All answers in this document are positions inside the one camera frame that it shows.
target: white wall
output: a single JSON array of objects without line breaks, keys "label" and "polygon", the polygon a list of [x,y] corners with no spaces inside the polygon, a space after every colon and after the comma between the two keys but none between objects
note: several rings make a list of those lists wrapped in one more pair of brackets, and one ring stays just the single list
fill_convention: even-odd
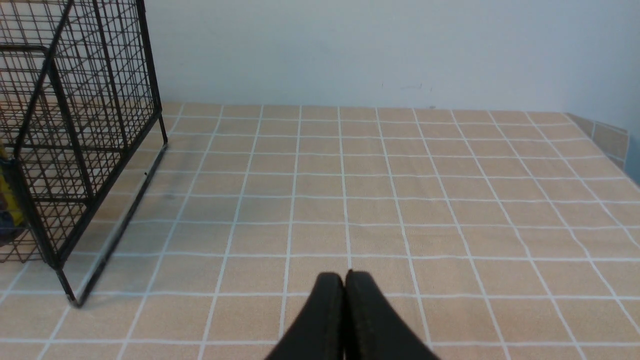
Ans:
[{"label": "white wall", "polygon": [[147,0],[165,100],[570,111],[640,133],[638,0]]}]

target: metal wire cage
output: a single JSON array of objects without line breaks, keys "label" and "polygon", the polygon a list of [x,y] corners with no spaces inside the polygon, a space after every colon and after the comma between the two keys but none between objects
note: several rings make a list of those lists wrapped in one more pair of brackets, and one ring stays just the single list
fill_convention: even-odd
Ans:
[{"label": "metal wire cage", "polygon": [[4,1],[0,164],[25,220],[2,229],[15,238],[0,243],[0,263],[42,258],[76,301],[62,268],[80,235],[159,120],[165,145],[106,264],[166,149],[145,8],[142,0]]}]

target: tiled floor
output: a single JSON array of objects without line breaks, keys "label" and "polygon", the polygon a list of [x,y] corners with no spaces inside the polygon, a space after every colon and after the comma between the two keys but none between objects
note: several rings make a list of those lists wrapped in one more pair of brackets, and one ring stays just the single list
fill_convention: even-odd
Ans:
[{"label": "tiled floor", "polygon": [[[445,360],[640,358],[640,190],[564,115],[164,114],[171,150],[84,309],[45,265],[0,266],[0,359],[260,359],[348,268]],[[159,146],[78,244],[76,286]]]}]

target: yellow object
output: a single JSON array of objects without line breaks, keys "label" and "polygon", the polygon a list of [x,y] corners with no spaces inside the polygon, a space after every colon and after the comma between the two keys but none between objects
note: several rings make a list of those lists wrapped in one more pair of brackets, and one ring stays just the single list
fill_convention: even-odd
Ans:
[{"label": "yellow object", "polygon": [[[7,159],[1,143],[0,158]],[[23,230],[21,228],[23,222],[24,215],[0,168],[0,246],[6,245],[18,237]]]}]

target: black wire mesh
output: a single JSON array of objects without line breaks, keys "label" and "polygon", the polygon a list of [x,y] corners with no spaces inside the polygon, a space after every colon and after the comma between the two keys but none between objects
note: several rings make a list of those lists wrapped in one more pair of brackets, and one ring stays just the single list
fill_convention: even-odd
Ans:
[{"label": "black wire mesh", "polygon": [[[159,110],[139,9],[137,0],[0,3],[0,140],[55,253],[79,236]],[[39,258],[34,226],[0,242],[0,263]]]}]

